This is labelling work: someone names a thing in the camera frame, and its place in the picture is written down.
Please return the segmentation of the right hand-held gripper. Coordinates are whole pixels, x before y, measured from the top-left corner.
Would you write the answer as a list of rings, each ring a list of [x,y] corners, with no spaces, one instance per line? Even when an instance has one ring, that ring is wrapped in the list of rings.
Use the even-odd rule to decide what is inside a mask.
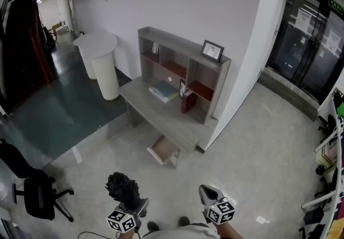
[[[235,207],[231,200],[224,197],[221,190],[210,185],[200,185],[198,193],[207,223],[221,225],[233,219]]]

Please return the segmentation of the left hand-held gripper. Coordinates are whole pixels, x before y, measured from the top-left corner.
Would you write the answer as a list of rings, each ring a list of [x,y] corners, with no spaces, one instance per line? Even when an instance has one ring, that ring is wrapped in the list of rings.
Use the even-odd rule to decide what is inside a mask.
[[[142,224],[140,218],[147,215],[149,199],[141,199],[134,206],[120,202],[114,211],[106,218],[109,227],[120,233],[133,230],[137,232]]]

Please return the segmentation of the person's right forearm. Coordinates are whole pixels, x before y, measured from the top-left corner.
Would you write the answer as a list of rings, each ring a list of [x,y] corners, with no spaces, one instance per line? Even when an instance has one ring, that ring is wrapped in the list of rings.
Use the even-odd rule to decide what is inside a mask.
[[[244,239],[228,222],[215,227],[221,239]]]

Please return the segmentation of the person's white shirt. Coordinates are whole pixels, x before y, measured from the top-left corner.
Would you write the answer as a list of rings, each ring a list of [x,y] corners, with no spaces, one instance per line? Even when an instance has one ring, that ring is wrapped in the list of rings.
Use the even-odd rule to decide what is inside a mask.
[[[155,231],[145,235],[142,239],[220,239],[220,236],[209,227],[191,224]]]

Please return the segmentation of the red bottle white cap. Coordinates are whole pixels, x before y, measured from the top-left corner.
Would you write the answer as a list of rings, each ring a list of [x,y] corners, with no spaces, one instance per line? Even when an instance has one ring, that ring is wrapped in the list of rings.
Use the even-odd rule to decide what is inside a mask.
[[[191,90],[188,90],[183,94],[182,97],[181,112],[183,114],[188,113],[196,105],[196,102],[197,95]]]

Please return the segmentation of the black office chair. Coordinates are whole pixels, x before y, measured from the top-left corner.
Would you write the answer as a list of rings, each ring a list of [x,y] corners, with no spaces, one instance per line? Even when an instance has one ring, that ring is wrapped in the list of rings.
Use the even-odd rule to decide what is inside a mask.
[[[325,135],[325,137],[322,140],[320,140],[320,142],[322,143],[336,129],[336,121],[331,114],[327,116],[327,120],[325,120],[322,116],[318,116],[318,119],[324,124],[324,127],[318,127],[318,130],[323,132],[323,134]]]
[[[336,188],[337,177],[338,177],[338,169],[337,168],[335,168],[335,170],[333,171],[333,176],[332,176],[331,182],[328,183],[325,176],[321,177],[320,181],[323,182],[324,188],[322,191],[317,192],[314,195],[314,197],[317,197],[319,195],[326,195],[326,194],[329,194],[330,192],[334,191]]]
[[[53,189],[55,179],[46,175],[43,171],[37,172],[33,177],[24,179],[24,189],[18,190],[16,184],[11,186],[12,200],[16,204],[17,196],[24,197],[24,205],[27,213],[35,218],[44,220],[53,220],[55,218],[55,209],[58,209],[69,222],[74,218],[68,215],[56,202],[66,194],[73,195],[72,189],[64,190],[58,193]]]
[[[320,223],[323,217],[324,211],[320,206],[308,211],[304,216],[305,224],[299,229],[301,239],[320,239],[325,228],[325,225]]]

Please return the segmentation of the stack of books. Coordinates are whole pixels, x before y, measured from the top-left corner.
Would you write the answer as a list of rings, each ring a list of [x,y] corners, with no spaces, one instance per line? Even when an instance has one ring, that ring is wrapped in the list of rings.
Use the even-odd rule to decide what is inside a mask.
[[[157,90],[155,90],[152,87],[150,87],[149,90],[155,97],[157,97],[163,103],[167,103],[167,102],[171,101],[172,99],[174,99],[175,97],[178,96],[178,93],[174,93],[168,97],[164,97],[161,93],[159,93]]]

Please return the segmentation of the dark teal book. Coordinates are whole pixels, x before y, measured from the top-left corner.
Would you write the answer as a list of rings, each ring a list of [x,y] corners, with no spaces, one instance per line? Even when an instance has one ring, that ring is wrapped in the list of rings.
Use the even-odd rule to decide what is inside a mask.
[[[158,81],[153,85],[153,89],[156,90],[162,97],[170,97],[176,93],[178,90],[166,81]]]

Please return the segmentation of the pale yellow box stack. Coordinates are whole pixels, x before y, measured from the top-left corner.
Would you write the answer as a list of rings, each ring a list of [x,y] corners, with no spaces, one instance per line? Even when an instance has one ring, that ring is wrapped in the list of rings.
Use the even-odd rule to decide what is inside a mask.
[[[316,163],[324,168],[324,171],[331,169],[337,161],[337,147],[325,144],[316,152]]]

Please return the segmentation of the black framed sketch picture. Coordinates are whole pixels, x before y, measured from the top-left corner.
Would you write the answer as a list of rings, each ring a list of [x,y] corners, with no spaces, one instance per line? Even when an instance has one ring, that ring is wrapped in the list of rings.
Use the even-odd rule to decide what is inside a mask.
[[[204,40],[202,49],[201,49],[201,54],[207,58],[210,58],[211,60],[215,62],[219,62],[220,58],[223,54],[224,47],[215,44],[213,42],[210,42],[208,40]]]

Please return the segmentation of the grey wooden hutch shelf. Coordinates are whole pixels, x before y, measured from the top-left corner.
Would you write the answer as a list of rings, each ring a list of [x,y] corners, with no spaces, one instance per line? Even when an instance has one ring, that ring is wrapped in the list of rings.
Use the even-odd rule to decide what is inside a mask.
[[[185,92],[195,93],[196,103],[200,103],[206,118],[217,120],[213,114],[231,60],[222,56],[219,62],[212,61],[200,53],[200,44],[153,27],[139,29],[138,40],[142,79],[166,81],[178,90],[178,96],[180,79],[185,80]],[[152,53],[153,42],[159,44],[158,55]]]

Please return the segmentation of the black glass double door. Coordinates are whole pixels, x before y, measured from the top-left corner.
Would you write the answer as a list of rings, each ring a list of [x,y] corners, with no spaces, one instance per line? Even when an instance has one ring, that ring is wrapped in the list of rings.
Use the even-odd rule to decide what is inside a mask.
[[[307,33],[295,27],[299,8],[312,15]],[[336,55],[325,48],[329,29],[341,35]],[[322,103],[344,68],[344,15],[328,0],[286,0],[267,65]]]

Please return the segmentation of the white round-top table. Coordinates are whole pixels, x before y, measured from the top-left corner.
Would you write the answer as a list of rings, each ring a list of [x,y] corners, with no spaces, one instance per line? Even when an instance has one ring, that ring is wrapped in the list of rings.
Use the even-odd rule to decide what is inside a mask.
[[[116,35],[106,30],[92,31],[73,41],[73,45],[80,51],[87,75],[91,80],[96,80],[91,60],[112,53],[117,46],[117,41]]]

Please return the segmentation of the black wheeled chair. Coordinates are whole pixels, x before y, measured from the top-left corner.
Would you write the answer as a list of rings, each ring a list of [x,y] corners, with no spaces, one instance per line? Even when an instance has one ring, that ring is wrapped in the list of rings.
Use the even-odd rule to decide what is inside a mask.
[[[57,35],[53,32],[50,32],[45,26],[43,27],[43,29],[49,49],[54,50],[56,47]]]

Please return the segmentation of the cardboard box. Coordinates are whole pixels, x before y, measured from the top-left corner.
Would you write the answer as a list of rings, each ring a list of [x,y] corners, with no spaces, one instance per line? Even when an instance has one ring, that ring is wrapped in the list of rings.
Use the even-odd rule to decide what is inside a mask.
[[[62,25],[62,24],[55,24],[52,27],[53,33],[56,35],[64,35],[67,32],[69,32],[68,25]]]

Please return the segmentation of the white paper notice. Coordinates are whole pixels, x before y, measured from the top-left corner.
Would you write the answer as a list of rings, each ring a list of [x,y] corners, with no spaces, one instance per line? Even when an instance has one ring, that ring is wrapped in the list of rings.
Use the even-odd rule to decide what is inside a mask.
[[[325,48],[333,55],[336,55],[336,51],[339,49],[340,41],[341,35],[337,34],[336,31],[329,29],[329,35],[325,43]]]
[[[295,21],[295,27],[304,33],[308,32],[310,21],[311,21],[312,15],[305,10],[299,8],[296,21]]]

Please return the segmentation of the green exit sign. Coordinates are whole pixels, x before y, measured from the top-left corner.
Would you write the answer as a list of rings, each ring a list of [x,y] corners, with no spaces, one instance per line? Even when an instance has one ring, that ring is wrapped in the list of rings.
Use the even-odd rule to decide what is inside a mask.
[[[335,2],[334,0],[328,0],[328,4],[337,13],[339,13],[342,16],[344,15],[344,8],[341,5],[339,5],[337,2]]]

